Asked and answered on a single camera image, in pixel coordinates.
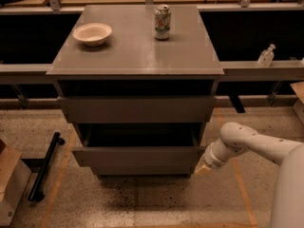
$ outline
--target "ceramic bowl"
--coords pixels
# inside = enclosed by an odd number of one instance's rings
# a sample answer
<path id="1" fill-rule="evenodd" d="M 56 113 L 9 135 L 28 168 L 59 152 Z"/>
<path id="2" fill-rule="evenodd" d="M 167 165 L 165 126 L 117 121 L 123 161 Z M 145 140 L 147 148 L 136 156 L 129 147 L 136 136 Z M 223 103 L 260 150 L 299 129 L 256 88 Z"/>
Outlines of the ceramic bowl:
<path id="1" fill-rule="evenodd" d="M 112 33 L 112 28 L 105 24 L 91 23 L 76 28 L 73 37 L 89 47 L 103 44 Z"/>

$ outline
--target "speckled floor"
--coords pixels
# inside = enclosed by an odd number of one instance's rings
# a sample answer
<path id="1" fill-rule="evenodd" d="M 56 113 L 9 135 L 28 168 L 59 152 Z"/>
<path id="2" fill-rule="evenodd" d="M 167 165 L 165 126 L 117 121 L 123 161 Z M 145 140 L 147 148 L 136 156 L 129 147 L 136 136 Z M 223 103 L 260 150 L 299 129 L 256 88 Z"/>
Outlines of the speckled floor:
<path id="1" fill-rule="evenodd" d="M 278 167 L 253 152 L 229 161 L 220 170 L 181 177 L 106 178 L 78 166 L 70 150 L 80 142 L 56 106 L 18 109 L 0 104 L 0 138 L 23 158 L 43 158 L 53 133 L 66 140 L 57 146 L 44 182 L 46 197 L 27 200 L 33 173 L 11 223 L 29 227 L 259 227 L 267 228 Z M 215 108 L 202 145 L 219 136 L 226 122 L 259 133 L 304 142 L 304 125 L 290 106 Z"/>

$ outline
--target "spray bottle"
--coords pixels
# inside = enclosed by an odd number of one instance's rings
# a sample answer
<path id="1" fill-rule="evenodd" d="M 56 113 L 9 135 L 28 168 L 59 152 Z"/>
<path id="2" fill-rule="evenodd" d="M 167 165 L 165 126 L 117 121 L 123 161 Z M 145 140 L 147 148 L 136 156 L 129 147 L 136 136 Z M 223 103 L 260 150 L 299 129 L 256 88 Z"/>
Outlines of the spray bottle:
<path id="1" fill-rule="evenodd" d="M 273 61 L 273 59 L 275 57 L 273 50 L 275 48 L 276 48 L 276 46 L 274 44 L 270 44 L 268 49 L 265 49 L 262 51 L 262 53 L 260 53 L 257 63 L 261 67 L 268 67 L 270 65 L 270 63 Z"/>

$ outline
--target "countertop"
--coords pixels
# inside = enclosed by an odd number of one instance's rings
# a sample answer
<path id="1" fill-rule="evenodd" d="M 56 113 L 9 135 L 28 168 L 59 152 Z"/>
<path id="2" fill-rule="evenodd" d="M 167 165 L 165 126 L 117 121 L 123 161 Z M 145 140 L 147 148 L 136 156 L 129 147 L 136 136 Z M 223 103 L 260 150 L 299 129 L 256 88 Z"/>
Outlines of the countertop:
<path id="1" fill-rule="evenodd" d="M 74 29 L 105 23 L 113 32 L 99 47 L 72 32 L 48 75 L 220 75 L 217 54 L 195 5 L 171 6 L 170 37 L 154 38 L 155 6 L 87 6 Z"/>

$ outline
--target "can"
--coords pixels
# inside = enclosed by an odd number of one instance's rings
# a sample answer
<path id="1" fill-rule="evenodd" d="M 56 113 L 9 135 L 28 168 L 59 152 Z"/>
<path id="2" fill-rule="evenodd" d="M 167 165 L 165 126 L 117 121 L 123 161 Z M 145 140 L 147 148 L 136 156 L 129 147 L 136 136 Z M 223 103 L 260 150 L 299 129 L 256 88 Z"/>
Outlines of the can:
<path id="1" fill-rule="evenodd" d="M 165 40 L 169 38 L 171 12 L 169 6 L 160 4 L 155 8 L 155 38 Z"/>

